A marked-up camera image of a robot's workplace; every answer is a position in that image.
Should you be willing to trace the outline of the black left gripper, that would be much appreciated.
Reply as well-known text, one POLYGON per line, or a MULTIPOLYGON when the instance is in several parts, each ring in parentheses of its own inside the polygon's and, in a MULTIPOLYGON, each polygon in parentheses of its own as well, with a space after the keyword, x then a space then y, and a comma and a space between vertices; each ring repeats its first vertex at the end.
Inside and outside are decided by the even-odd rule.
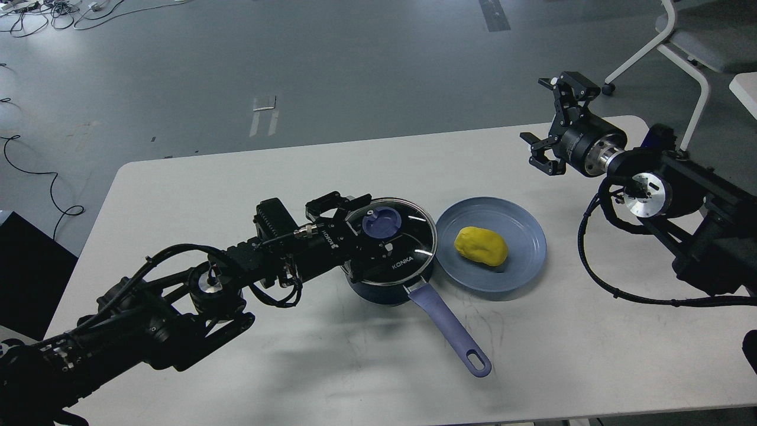
POLYGON ((307 202, 308 223, 284 239, 286 280, 306 282, 350 259, 351 282, 397 282, 399 275, 394 264, 398 258, 394 255, 394 243, 370 244, 356 251, 358 231, 352 228, 348 217, 368 206, 371 200, 370 193, 352 197, 333 191, 307 202))

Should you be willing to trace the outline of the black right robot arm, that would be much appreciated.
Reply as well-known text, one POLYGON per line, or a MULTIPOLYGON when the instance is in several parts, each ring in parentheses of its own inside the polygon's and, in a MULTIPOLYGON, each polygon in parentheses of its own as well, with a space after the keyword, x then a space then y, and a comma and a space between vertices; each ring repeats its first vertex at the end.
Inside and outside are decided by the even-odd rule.
POLYGON ((555 114, 545 138, 521 133, 529 163, 549 176, 572 167, 602 181, 577 232, 581 264, 614 298, 644 305, 690 308, 755 305, 755 196, 690 159, 676 147, 674 130, 655 124, 638 147, 626 132, 590 111, 604 89, 576 71, 538 83, 554 97, 555 114), (585 234, 600 209, 611 226, 651 235, 673 255, 678 280, 702 298, 654 299, 607 283, 588 262, 585 234))

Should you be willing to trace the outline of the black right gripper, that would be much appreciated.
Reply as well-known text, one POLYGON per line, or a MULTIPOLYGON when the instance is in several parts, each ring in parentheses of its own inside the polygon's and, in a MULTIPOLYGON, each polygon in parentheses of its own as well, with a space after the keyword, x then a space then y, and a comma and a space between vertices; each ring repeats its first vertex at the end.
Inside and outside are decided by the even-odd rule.
POLYGON ((606 173, 613 156, 625 150, 626 132, 590 113, 589 104, 601 88, 577 71, 563 71, 554 78, 539 78, 538 83, 552 92, 556 114, 549 133, 558 137, 538 138, 522 132, 520 138, 529 145, 528 163, 548 176, 564 175, 566 163, 586 177, 606 173), (549 159, 547 151, 559 142, 559 157, 549 159))

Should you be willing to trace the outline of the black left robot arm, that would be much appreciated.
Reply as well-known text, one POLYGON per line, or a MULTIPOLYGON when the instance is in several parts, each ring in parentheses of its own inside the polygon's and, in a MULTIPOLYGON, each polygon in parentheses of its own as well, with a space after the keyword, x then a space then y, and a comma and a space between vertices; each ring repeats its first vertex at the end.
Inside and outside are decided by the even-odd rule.
POLYGON ((244 288, 265 305, 295 307, 306 281, 378 248, 349 222, 372 201, 333 191, 308 202, 308 223, 297 225, 280 199, 267 199, 256 207, 256 237, 146 258, 70 331, 3 351, 2 424, 85 425, 67 408, 141 362, 189 369, 254 324, 244 288))

